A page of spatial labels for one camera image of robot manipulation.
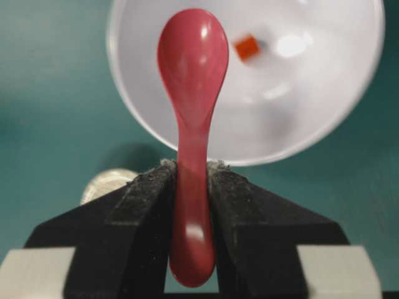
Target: spoon handle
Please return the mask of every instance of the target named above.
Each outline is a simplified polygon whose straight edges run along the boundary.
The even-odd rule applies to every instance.
[[[202,285],[214,268],[206,187],[207,145],[207,133],[179,131],[170,268],[175,278],[187,287]]]

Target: small orange block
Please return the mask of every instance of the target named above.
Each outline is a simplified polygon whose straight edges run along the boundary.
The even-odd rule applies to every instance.
[[[236,48],[239,58],[242,61],[260,52],[256,39],[251,35],[248,35],[244,39],[235,42],[234,47]]]

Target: white plastic bowl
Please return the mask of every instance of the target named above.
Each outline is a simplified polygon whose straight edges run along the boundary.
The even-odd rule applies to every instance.
[[[140,124],[173,149],[156,47],[167,20],[189,7],[212,12],[230,41],[208,156],[232,165],[277,161],[325,137],[360,100],[382,51],[381,0],[116,0],[107,32],[115,83]],[[266,47],[244,64],[231,43],[246,33]]]

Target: red spoon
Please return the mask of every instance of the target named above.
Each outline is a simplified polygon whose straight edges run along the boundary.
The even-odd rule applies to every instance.
[[[166,23],[158,44],[158,67],[179,128],[170,268],[187,287],[202,285],[214,268],[206,148],[228,57],[223,28],[202,9],[175,14]]]

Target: teal surface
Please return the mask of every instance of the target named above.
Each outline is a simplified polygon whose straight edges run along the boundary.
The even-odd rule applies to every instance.
[[[176,156],[120,100],[105,53],[109,6],[0,0],[0,261],[35,225],[77,206],[99,171]],[[234,170],[337,220],[366,246],[383,289],[398,290],[399,1],[385,9],[382,60],[349,118],[301,154]],[[185,289],[168,275],[166,290]],[[216,290],[214,276],[191,292]]]

